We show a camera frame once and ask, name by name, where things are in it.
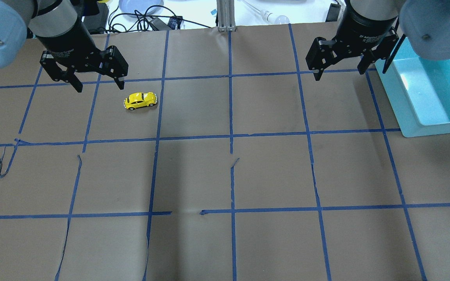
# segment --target black device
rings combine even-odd
[[[168,21],[168,26],[172,30],[179,30],[182,26],[182,21],[184,18],[182,16],[171,16],[170,20]]]
[[[153,18],[149,22],[150,27],[152,27],[152,30],[158,31],[158,30],[171,30],[171,28],[164,23],[164,21],[161,21],[160,18]]]
[[[341,9],[340,4],[331,3],[331,6],[329,6],[329,11],[327,11],[325,22],[327,23],[329,21],[338,21],[340,9]]]
[[[98,14],[84,17],[84,25],[88,29],[89,34],[104,34],[105,24],[109,16],[109,7],[105,3],[98,3]]]

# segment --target wire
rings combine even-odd
[[[393,59],[397,55],[397,52],[398,52],[400,46],[402,46],[402,43],[404,42],[405,38],[406,38],[406,35],[403,34],[402,37],[400,37],[400,39],[398,40],[397,46],[395,46],[395,48],[393,49],[393,52],[391,53],[390,57],[384,62],[383,74],[386,74],[386,71],[388,70],[391,63],[393,62]]]
[[[171,16],[152,16],[152,15],[147,15],[148,11],[149,11],[150,9],[154,8],[154,7],[162,7],[162,8],[164,8],[164,9],[167,9],[169,12],[171,12],[171,13],[173,14],[173,16],[177,16],[177,14],[175,14],[175,12],[173,12],[171,9],[169,9],[168,7],[165,7],[165,6],[163,6],[163,5],[152,5],[152,6],[148,7],[148,8],[145,10],[145,13],[144,13],[144,14],[142,14],[142,13],[141,13],[140,11],[138,11],[138,10],[134,10],[133,13],[130,13],[130,12],[122,12],[122,13],[116,14],[115,16],[112,16],[112,15],[119,9],[119,6],[118,6],[118,7],[110,14],[109,19],[108,19],[108,21],[107,21],[107,23],[108,23],[108,25],[109,25],[109,29],[106,29],[106,28],[103,28],[103,27],[102,27],[102,29],[103,29],[105,32],[113,32],[113,33],[145,32],[145,31],[148,31],[148,30],[149,30],[148,28],[150,27],[149,19],[148,19],[148,18],[150,18],[150,19],[153,19],[153,18],[155,18],[155,17],[158,17],[158,18],[171,18]],[[124,25],[121,24],[121,23],[114,23],[114,24],[113,24],[114,20],[115,20],[118,16],[123,16],[123,15],[136,16],[136,22],[135,22],[130,28],[126,28],[126,26],[124,26]],[[203,25],[203,24],[201,24],[201,23],[196,23],[195,21],[189,21],[189,20],[186,20],[186,19],[181,19],[181,20],[182,20],[182,21],[186,21],[186,22],[188,22],[188,23],[193,23],[193,24],[195,24],[195,25],[200,25],[200,26],[202,26],[202,27],[211,28],[211,27],[209,27],[209,26],[207,26],[207,25]],[[123,30],[118,30],[118,29],[116,28],[117,26],[122,27],[122,28],[124,29],[124,31],[123,31]]]

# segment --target yellow toy car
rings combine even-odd
[[[125,108],[135,110],[141,107],[153,107],[157,105],[157,96],[153,92],[134,92],[125,98]]]

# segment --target white surface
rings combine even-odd
[[[283,14],[287,16],[291,23],[319,23],[324,22],[327,16],[327,11],[331,3],[336,3],[336,0],[248,0],[258,9],[266,9],[275,14]],[[109,6],[109,14],[118,6],[118,0],[111,0],[107,3]],[[251,9],[241,0],[236,0],[235,3],[235,18],[236,25],[268,25],[259,13]],[[168,7],[177,14],[183,16],[184,20],[195,21],[208,25],[210,27],[216,26],[216,17],[211,15],[211,11],[216,9],[216,0],[164,0],[164,6]],[[161,16],[172,16],[171,12],[161,9],[157,14]],[[114,23],[121,23],[130,28],[136,19],[129,16],[118,16]],[[119,25],[116,26],[118,30],[123,30]],[[182,29],[202,28],[193,23],[185,23]]]

